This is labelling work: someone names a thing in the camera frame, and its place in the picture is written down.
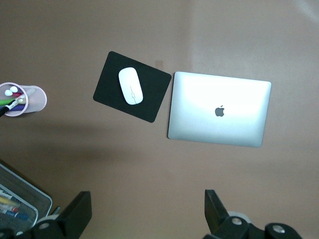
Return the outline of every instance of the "pen holder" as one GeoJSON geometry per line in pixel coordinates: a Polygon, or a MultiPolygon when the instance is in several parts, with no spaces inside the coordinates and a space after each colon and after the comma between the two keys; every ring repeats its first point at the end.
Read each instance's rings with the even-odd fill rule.
{"type": "Polygon", "coordinates": [[[25,100],[22,102],[22,104],[19,104],[16,106],[16,110],[14,108],[5,113],[6,116],[15,117],[19,116],[23,113],[31,113],[31,112],[37,112],[41,111],[47,102],[47,97],[43,89],[41,89],[38,86],[21,86],[16,83],[12,82],[6,82],[0,84],[0,106],[6,105],[6,100],[14,99],[16,97],[14,96],[6,96],[5,92],[10,90],[12,86],[17,87],[18,93],[25,94],[25,100]],[[34,93],[32,95],[28,96],[26,91],[29,91],[30,89],[34,89],[34,93]]]}

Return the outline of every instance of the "mesh basket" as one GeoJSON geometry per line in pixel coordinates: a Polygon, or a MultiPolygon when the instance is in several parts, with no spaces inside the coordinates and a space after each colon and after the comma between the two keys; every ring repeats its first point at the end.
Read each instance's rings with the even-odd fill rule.
{"type": "Polygon", "coordinates": [[[16,83],[6,82],[0,85],[0,100],[14,99],[12,96],[6,96],[5,91],[9,90],[12,86],[18,88],[18,92],[25,94],[25,102],[23,102],[24,108],[19,111],[9,111],[5,115],[10,117],[19,116],[23,113],[31,113],[41,111],[47,102],[47,97],[43,89],[38,86],[20,86],[16,83]],[[27,92],[34,89],[32,95],[28,96],[27,92]]]}
{"type": "Polygon", "coordinates": [[[36,221],[46,217],[52,207],[52,199],[0,164],[0,190],[20,204],[18,212],[27,215],[27,220],[0,213],[0,228],[11,228],[15,233],[24,232],[33,227],[36,221]]]}

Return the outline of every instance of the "laptop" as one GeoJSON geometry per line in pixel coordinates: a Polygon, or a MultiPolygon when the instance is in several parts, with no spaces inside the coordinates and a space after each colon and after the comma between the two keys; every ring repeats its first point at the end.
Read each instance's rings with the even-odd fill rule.
{"type": "Polygon", "coordinates": [[[267,81],[176,72],[168,137],[260,147],[270,90],[267,81]]]}

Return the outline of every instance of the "metal bolt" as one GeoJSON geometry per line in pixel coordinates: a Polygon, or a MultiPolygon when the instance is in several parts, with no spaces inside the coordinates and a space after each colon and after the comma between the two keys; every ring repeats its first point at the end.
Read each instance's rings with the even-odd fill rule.
{"type": "Polygon", "coordinates": [[[49,223],[43,223],[39,226],[39,229],[42,230],[42,229],[46,229],[47,227],[49,227],[50,224],[49,223]]]}
{"type": "Polygon", "coordinates": [[[233,218],[231,221],[233,224],[238,226],[243,224],[243,222],[239,218],[233,218]]]}
{"type": "Polygon", "coordinates": [[[274,225],[273,230],[277,233],[285,233],[285,229],[280,225],[274,225]]]}

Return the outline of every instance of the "silver laptop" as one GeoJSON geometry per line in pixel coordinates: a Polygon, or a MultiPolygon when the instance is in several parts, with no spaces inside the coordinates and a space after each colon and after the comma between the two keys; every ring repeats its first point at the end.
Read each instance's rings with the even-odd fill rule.
{"type": "Polygon", "coordinates": [[[176,72],[170,139],[260,147],[271,83],[176,72]]]}

